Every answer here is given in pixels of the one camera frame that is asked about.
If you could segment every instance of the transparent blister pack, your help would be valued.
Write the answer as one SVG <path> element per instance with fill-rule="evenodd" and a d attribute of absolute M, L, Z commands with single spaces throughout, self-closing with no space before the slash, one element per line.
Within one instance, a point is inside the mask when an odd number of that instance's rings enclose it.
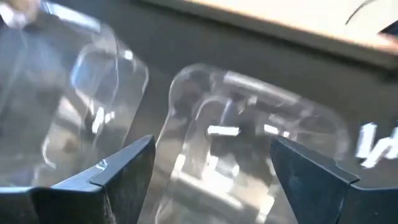
<path fill-rule="evenodd" d="M 120 150 L 149 79 L 110 27 L 38 3 L 23 26 L 0 4 L 0 187 L 51 186 Z"/>
<path fill-rule="evenodd" d="M 192 65 L 174 79 L 142 223 L 296 223 L 269 149 L 275 135 L 342 158 L 344 121 L 295 93 Z"/>

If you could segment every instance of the black clamp jaw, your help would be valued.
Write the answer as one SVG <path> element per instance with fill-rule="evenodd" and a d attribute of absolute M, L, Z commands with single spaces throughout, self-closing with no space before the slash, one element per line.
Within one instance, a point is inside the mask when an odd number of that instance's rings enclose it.
<path fill-rule="evenodd" d="M 299 224 L 398 223 L 395 169 L 336 162 L 283 137 L 271 159 Z"/>
<path fill-rule="evenodd" d="M 0 188 L 1 223 L 137 223 L 154 159 L 146 136 L 51 188 Z"/>

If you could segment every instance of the clear plastic packaging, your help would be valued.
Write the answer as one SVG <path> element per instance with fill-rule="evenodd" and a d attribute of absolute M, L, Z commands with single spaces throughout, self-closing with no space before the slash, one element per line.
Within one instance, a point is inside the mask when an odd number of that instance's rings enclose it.
<path fill-rule="evenodd" d="M 174 79 L 142 223 L 296 223 L 269 157 L 280 134 L 335 159 L 345 123 L 295 93 L 192 65 Z"/>
<path fill-rule="evenodd" d="M 120 150 L 147 67 L 110 27 L 61 5 L 40 2 L 23 29 L 0 10 L 0 187 L 51 186 Z"/>

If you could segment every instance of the dark gray surface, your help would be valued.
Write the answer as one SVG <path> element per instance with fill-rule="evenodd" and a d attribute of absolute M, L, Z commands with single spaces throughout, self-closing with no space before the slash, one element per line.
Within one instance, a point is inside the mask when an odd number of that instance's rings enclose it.
<path fill-rule="evenodd" d="M 387 136 L 398 114 L 398 86 L 386 71 L 181 13 L 117 0 L 57 0 L 111 25 L 150 66 L 150 82 L 127 141 L 158 136 L 167 114 L 172 77 L 193 63 L 209 63 L 294 91 L 326 105 L 358 127 L 376 121 Z"/>

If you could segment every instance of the plastic clamshell package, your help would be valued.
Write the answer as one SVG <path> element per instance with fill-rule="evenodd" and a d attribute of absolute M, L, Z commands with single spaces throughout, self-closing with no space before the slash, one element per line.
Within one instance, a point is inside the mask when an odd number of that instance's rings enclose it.
<path fill-rule="evenodd" d="M 0 187 L 51 186 L 122 148 L 149 74 L 110 27 L 41 2 L 0 48 Z"/>
<path fill-rule="evenodd" d="M 270 156 L 274 135 L 336 160 L 350 145 L 334 112 L 295 93 L 207 65 L 170 87 L 142 223 L 296 223 Z"/>

